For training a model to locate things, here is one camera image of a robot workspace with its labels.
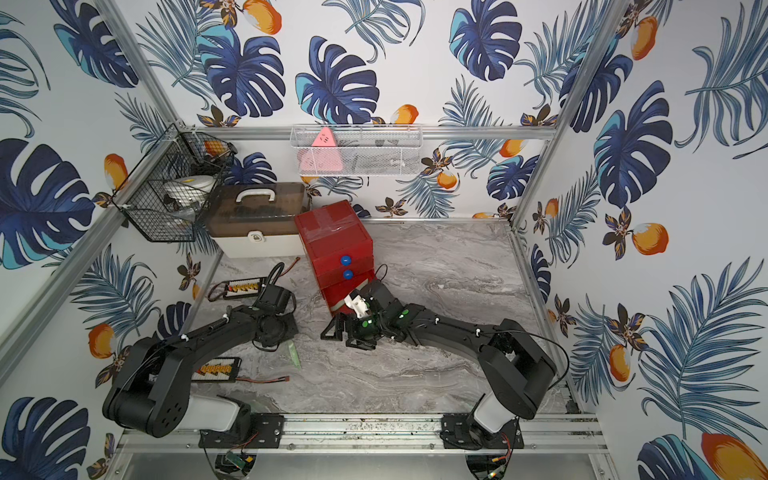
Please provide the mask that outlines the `green fruit knife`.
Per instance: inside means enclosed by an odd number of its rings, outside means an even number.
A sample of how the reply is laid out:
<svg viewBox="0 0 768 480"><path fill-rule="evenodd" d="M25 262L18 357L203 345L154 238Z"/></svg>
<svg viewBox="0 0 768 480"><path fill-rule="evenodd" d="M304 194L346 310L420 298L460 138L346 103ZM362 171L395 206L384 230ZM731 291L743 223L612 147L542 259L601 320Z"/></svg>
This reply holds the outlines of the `green fruit knife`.
<svg viewBox="0 0 768 480"><path fill-rule="evenodd" d="M292 364L296 369L301 369L302 368L301 360L300 360L295 343L292 340L289 340L286 343L286 345L287 345L287 352L291 359Z"/></svg>

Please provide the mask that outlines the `red three-drawer cabinet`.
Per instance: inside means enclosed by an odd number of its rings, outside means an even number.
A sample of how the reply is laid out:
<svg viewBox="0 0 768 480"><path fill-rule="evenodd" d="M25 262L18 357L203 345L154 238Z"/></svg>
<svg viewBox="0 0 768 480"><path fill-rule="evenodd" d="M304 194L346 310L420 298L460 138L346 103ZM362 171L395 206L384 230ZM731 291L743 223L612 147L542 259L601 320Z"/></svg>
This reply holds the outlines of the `red three-drawer cabinet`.
<svg viewBox="0 0 768 480"><path fill-rule="evenodd" d="M347 201L294 218L320 292L331 313L344 298L375 279L373 240Z"/></svg>

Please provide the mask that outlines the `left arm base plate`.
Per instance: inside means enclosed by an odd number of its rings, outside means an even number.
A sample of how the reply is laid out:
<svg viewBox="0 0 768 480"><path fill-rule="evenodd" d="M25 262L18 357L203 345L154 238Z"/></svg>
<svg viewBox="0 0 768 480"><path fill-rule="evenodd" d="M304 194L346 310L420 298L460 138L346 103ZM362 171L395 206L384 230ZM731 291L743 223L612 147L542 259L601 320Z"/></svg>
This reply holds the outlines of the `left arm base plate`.
<svg viewBox="0 0 768 480"><path fill-rule="evenodd" d="M198 446L205 449L277 449L286 418L280 414L245 412L227 431L202 430Z"/></svg>

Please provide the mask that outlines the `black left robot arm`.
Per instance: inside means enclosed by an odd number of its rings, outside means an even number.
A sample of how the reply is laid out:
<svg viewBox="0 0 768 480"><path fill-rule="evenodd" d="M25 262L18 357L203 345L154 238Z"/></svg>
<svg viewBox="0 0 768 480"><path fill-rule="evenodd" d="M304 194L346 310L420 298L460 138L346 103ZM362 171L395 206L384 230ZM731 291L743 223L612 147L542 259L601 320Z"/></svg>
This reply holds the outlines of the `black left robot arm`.
<svg viewBox="0 0 768 480"><path fill-rule="evenodd" d="M119 426L162 438L177 430L198 430L241 443L251 436L251 408L243 402L191 393L193 375L204 364L290 319L295 295L269 284L252 307L239 306L221 319L186 334L138 340L129 350L102 407Z"/></svg>

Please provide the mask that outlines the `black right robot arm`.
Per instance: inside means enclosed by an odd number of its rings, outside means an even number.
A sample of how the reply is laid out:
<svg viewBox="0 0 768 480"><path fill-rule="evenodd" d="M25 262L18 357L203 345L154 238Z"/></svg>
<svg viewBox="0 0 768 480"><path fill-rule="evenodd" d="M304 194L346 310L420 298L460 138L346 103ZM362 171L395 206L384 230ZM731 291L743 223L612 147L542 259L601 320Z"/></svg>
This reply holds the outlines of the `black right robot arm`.
<svg viewBox="0 0 768 480"><path fill-rule="evenodd" d="M450 318L401 302L379 280L352 291L343 303L322 331L323 340L373 351L379 341L389 339L476 361L491 392L481 397L470 419L486 433L500 432L513 419L534 419L557 382L556 364L537 343L540 337L511 319L490 325Z"/></svg>

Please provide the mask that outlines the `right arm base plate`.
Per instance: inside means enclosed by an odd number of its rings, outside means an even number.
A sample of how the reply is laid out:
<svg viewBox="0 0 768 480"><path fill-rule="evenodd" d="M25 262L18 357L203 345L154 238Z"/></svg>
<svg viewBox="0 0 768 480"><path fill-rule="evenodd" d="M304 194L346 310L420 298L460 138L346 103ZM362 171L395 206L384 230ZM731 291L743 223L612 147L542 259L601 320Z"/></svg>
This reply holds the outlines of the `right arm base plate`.
<svg viewBox="0 0 768 480"><path fill-rule="evenodd" d="M514 417L501 430L484 430L469 414L446 414L440 421L439 437L446 449L467 451L522 449L524 441L520 420Z"/></svg>

